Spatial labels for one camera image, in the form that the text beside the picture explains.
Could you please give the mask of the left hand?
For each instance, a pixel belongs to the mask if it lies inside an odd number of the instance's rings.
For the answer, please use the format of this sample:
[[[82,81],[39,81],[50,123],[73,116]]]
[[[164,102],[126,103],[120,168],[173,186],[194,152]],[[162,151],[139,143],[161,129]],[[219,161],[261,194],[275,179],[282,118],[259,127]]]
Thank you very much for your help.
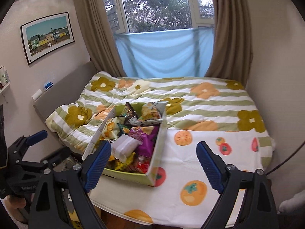
[[[20,212],[20,209],[23,209],[26,206],[25,198],[18,198],[8,195],[4,199],[4,204],[7,211],[13,218],[23,224],[28,224],[28,219],[26,219],[26,217],[24,217]]]

